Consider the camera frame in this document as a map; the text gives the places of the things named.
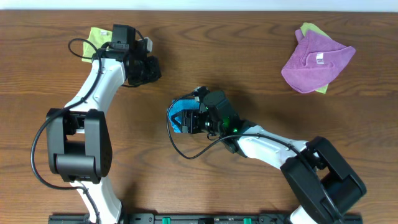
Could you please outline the blue microfiber cloth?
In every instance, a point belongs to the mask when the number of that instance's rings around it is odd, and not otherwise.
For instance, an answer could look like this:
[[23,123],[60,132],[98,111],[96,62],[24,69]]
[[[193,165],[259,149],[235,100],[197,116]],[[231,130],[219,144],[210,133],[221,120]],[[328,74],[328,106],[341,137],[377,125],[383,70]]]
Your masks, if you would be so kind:
[[200,108],[200,103],[194,99],[184,99],[178,100],[171,109],[169,109],[168,120],[171,123],[172,129],[175,133],[181,133],[178,125],[172,121],[172,117],[177,123],[182,122],[182,113],[186,110],[198,110]]

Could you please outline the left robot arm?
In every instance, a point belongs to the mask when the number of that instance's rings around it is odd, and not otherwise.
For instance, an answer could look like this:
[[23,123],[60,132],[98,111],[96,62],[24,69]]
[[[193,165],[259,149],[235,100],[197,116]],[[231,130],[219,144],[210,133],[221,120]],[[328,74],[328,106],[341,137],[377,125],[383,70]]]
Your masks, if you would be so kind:
[[92,56],[91,71],[74,98],[47,113],[49,167],[76,190],[89,210],[86,223],[122,223],[123,205],[108,177],[113,150],[106,113],[117,90],[160,78],[159,63],[151,56],[149,39],[131,44],[108,42]]

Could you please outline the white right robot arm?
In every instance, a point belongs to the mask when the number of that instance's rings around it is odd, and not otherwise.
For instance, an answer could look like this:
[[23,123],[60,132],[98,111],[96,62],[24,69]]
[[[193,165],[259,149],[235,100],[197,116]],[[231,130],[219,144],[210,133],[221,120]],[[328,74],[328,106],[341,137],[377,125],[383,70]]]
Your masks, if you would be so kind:
[[344,223],[344,215],[367,192],[364,182],[332,143],[288,139],[266,131],[234,111],[210,106],[167,112],[179,133],[216,136],[227,150],[279,169],[300,206],[291,223]]

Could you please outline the folded green cloth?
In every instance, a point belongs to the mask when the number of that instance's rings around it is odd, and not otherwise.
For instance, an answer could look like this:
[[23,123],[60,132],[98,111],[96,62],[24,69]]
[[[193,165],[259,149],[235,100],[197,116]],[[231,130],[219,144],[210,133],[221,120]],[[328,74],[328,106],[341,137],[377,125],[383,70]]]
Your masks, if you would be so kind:
[[[91,42],[97,49],[99,49],[104,43],[110,42],[113,32],[110,30],[100,29],[92,27],[88,36],[88,41]],[[91,63],[91,57],[95,53],[94,48],[84,42],[83,43],[83,56],[82,62]]]

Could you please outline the purple microfiber cloth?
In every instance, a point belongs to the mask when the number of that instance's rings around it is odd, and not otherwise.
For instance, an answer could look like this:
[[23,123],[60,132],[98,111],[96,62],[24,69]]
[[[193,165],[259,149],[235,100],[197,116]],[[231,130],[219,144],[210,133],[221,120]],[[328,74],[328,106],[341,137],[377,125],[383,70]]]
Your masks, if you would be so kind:
[[333,39],[307,31],[282,68],[285,81],[299,93],[310,93],[331,83],[356,53]]

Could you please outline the green cloth under purple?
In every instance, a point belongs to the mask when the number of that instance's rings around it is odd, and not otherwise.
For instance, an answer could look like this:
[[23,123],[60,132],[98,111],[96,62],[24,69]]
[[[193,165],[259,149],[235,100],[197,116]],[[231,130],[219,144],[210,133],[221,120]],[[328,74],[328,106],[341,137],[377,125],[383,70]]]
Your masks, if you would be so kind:
[[[319,27],[317,27],[315,24],[312,24],[312,23],[309,23],[309,22],[304,22],[304,23],[302,24],[302,26],[300,27],[300,30],[301,30],[302,35],[303,35],[304,37],[307,35],[307,32],[310,30],[310,31],[312,31],[312,32],[314,32],[314,33],[317,33],[317,34],[320,34],[320,35],[323,35],[323,36],[325,36],[325,37],[330,38],[330,37],[329,37],[324,31],[322,31]],[[326,91],[327,91],[327,89],[328,89],[328,84],[326,84],[325,86],[323,86],[323,87],[317,89],[316,92],[325,94]]]

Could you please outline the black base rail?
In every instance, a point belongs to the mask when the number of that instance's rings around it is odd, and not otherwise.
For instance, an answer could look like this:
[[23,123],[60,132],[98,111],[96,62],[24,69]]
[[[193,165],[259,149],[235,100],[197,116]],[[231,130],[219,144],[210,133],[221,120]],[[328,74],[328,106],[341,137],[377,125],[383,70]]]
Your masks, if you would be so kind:
[[[90,223],[88,215],[51,215],[49,224]],[[131,213],[119,221],[130,224],[285,224],[291,223],[283,213],[263,213],[260,215],[154,215],[151,213]],[[360,215],[346,215],[348,224],[363,224]]]

